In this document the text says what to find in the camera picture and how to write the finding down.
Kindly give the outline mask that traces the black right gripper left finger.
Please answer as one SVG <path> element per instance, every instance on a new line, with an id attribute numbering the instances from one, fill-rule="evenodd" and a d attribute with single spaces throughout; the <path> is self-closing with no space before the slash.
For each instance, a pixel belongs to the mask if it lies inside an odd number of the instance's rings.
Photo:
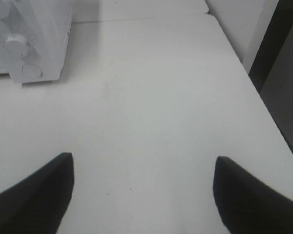
<path id="1" fill-rule="evenodd" d="M 61 153 L 0 193 L 0 234 L 55 234 L 73 187 L 73 155 Z"/>

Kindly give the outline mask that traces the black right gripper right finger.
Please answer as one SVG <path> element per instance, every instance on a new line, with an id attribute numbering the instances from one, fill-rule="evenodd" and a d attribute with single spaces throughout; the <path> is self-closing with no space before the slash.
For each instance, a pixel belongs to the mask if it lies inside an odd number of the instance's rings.
<path id="1" fill-rule="evenodd" d="M 213 196 L 231 234 L 293 234 L 293 201 L 229 157 L 216 159 Z"/>

